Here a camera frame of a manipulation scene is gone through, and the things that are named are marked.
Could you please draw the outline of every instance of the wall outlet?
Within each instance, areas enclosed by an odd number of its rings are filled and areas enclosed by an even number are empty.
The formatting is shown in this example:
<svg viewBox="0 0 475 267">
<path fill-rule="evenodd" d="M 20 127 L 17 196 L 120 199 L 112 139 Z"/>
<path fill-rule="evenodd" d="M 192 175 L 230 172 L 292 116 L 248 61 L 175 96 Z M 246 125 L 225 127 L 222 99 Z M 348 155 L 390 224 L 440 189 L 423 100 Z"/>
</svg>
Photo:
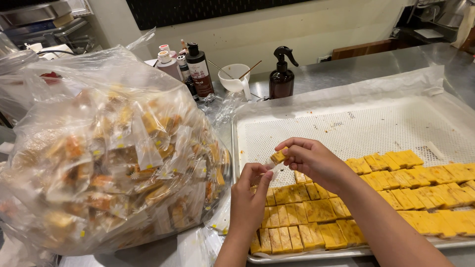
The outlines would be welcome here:
<svg viewBox="0 0 475 267">
<path fill-rule="evenodd" d="M 328 59 L 331 58 L 332 56 L 324 56 L 324 57 L 319 57 L 318 58 L 318 61 L 317 63 L 320 63 L 320 62 L 325 62 L 325 61 L 329 61 Z"/>
</svg>

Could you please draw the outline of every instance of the wall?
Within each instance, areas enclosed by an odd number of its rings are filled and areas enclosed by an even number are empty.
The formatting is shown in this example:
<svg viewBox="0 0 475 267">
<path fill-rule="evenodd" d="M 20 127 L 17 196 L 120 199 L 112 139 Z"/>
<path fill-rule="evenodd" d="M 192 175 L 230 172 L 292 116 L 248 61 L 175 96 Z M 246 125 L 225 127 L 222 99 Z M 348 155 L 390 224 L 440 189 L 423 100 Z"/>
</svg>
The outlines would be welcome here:
<svg viewBox="0 0 475 267">
<path fill-rule="evenodd" d="M 104 47 L 128 44 L 140 33 L 125 0 L 106 5 L 103 0 L 89 0 L 95 12 L 90 20 L 102 31 Z M 180 39 L 198 43 L 207 59 L 224 67 L 242 63 L 262 63 L 252 73 L 272 71 L 273 55 L 278 46 L 294 50 L 301 65 L 316 63 L 318 57 L 331 55 L 335 48 L 387 39 L 403 6 L 413 0 L 315 0 L 284 7 L 257 10 L 227 17 L 196 21 L 156 31 L 155 43 L 139 55 L 147 60 L 156 57 L 158 46 L 181 49 Z M 209 66 L 213 80 L 218 71 Z"/>
</svg>

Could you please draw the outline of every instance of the kitchen counter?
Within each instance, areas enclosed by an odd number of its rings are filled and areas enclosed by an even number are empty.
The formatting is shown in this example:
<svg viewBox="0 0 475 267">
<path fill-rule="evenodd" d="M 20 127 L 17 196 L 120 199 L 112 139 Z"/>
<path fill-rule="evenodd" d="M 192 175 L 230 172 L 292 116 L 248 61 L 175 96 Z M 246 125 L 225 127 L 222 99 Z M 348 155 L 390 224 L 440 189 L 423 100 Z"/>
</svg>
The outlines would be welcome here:
<svg viewBox="0 0 475 267">
<path fill-rule="evenodd" d="M 291 68 L 295 74 L 294 94 L 301 94 L 363 80 L 408 72 L 424 67 L 445 65 L 444 89 L 475 109 L 475 63 L 473 57 L 448 43 L 436 43 Z M 268 73 L 253 74 L 249 87 L 253 101 L 268 96 Z M 215 92 L 225 94 L 221 83 L 213 82 Z M 230 147 L 230 129 L 221 131 Z M 111 254 L 63 257 L 60 267 L 176 267 L 176 236 Z M 475 247 L 442 251 L 457 267 L 475 262 Z M 377 267 L 373 256 L 270 264 L 267 267 Z"/>
</svg>

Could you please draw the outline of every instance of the white plastic pitcher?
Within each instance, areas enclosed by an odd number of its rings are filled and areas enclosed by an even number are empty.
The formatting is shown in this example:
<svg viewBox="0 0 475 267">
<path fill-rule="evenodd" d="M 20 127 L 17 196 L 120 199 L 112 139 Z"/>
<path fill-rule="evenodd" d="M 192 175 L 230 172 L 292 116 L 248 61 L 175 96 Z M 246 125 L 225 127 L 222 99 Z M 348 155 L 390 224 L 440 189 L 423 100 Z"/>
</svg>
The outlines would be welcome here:
<svg viewBox="0 0 475 267">
<path fill-rule="evenodd" d="M 242 77 L 241 80 L 238 79 L 249 70 L 249 67 L 244 64 L 231 64 L 223 67 L 222 70 L 226 71 L 226 73 L 235 78 L 231 79 L 228 75 L 224 74 L 222 71 L 219 71 L 219 80 L 221 81 L 221 84 L 224 86 L 224 88 L 230 92 L 244 90 L 246 99 L 251 100 L 251 90 L 249 89 L 249 77 L 251 76 L 251 72 Z"/>
</svg>

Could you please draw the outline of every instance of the white perforated mat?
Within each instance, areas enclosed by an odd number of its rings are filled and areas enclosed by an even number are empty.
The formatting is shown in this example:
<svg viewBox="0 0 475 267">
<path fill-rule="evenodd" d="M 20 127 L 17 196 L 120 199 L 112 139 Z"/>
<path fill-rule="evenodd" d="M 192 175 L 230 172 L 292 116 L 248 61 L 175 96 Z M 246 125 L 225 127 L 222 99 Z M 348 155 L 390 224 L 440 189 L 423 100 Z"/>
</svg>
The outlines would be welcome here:
<svg viewBox="0 0 475 267">
<path fill-rule="evenodd" d="M 426 97 L 372 101 L 339 107 L 338 111 L 302 110 L 238 121 L 241 170 L 247 162 L 265 163 L 281 141 L 294 136 L 319 140 L 342 160 L 412 149 L 424 166 L 475 162 L 475 144 L 436 111 Z M 428 141 L 445 155 L 443 160 L 426 147 Z M 280 169 L 271 187 L 295 183 L 293 171 L 283 165 Z"/>
</svg>

